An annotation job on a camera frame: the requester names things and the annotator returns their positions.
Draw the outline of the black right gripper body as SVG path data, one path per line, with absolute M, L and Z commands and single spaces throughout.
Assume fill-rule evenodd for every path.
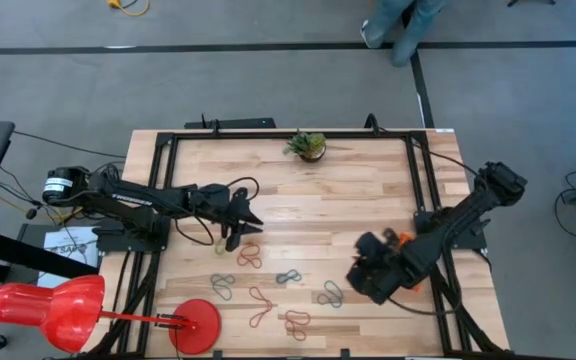
M 392 228 L 382 232 L 384 241 L 373 232 L 362 234 L 354 248 L 357 254 L 349 269 L 346 280 L 359 294 L 382 305 L 395 291 L 403 287 L 415 289 L 419 279 L 413 276 L 404 264 L 402 246 L 411 240 L 407 233 L 397 234 Z

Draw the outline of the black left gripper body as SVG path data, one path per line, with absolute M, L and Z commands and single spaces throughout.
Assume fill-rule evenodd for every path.
M 230 189 L 226 185 L 212 183 L 191 189 L 189 202 L 201 218 L 220 224 L 222 236 L 227 236 L 236 223 Z

